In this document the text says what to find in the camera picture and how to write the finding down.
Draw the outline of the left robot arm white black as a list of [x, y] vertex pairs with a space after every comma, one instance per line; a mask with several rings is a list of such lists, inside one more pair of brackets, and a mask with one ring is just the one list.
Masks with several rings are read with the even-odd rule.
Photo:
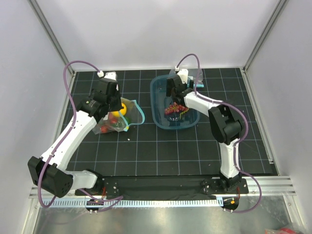
[[70, 190], [86, 189], [92, 195], [103, 190], [102, 175], [88, 169], [68, 171], [68, 163], [87, 134], [109, 112], [122, 109], [119, 84], [105, 76], [98, 81], [91, 95], [77, 105], [69, 124], [39, 158], [31, 157], [28, 168], [39, 190], [64, 197]]

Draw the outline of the purple grape bunch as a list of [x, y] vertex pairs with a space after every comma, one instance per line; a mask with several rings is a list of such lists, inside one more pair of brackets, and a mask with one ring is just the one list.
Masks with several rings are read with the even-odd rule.
[[188, 107], [185, 107], [181, 104], [177, 104], [176, 102], [174, 102], [173, 104], [170, 104], [169, 107], [165, 108], [164, 114], [165, 115], [171, 115], [171, 114], [182, 115], [188, 111], [189, 111]]

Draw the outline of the red cherry fruit cluster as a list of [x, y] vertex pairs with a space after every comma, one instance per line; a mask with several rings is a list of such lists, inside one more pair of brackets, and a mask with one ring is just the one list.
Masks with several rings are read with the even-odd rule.
[[100, 132], [108, 133], [113, 131], [119, 131], [122, 128], [122, 123], [120, 120], [120, 115], [115, 115], [114, 113], [109, 113], [103, 118], [100, 124]]

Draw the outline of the clear zip top bag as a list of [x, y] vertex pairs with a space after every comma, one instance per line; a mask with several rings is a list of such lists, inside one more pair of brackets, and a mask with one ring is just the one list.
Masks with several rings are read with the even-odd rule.
[[[136, 100], [129, 100], [126, 98], [121, 98], [121, 102], [125, 103], [127, 106], [127, 113], [125, 116], [121, 116], [120, 120], [122, 123], [122, 128], [117, 132], [127, 132], [131, 126], [141, 125], [145, 121], [145, 115], [142, 109], [139, 107]], [[131, 124], [127, 124], [124, 117], [128, 117], [131, 120]], [[101, 134], [100, 124], [102, 123], [103, 118], [99, 123], [92, 129], [94, 134]]]

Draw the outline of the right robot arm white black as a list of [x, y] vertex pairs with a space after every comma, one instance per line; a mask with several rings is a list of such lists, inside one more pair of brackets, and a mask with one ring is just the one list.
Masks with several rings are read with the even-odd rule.
[[248, 132], [248, 124], [241, 111], [231, 104], [195, 92], [191, 86], [182, 82], [178, 74], [166, 79], [166, 96], [209, 118], [212, 135], [220, 147], [219, 186], [225, 193], [235, 191], [242, 179], [238, 146]]

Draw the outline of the green lime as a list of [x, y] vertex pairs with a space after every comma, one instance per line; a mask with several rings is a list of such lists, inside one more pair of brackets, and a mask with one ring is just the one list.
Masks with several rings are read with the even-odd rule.
[[131, 120], [128, 117], [124, 117], [124, 118], [125, 118], [127, 124], [131, 124]]

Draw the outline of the yellow lemon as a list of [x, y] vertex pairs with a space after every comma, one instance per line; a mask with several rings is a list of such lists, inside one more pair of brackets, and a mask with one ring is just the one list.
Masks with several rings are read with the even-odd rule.
[[122, 106], [122, 108], [119, 111], [111, 112], [111, 114], [114, 117], [121, 117], [121, 116], [125, 116], [126, 115], [126, 113], [127, 113], [127, 106], [123, 102], [121, 103], [121, 106]]

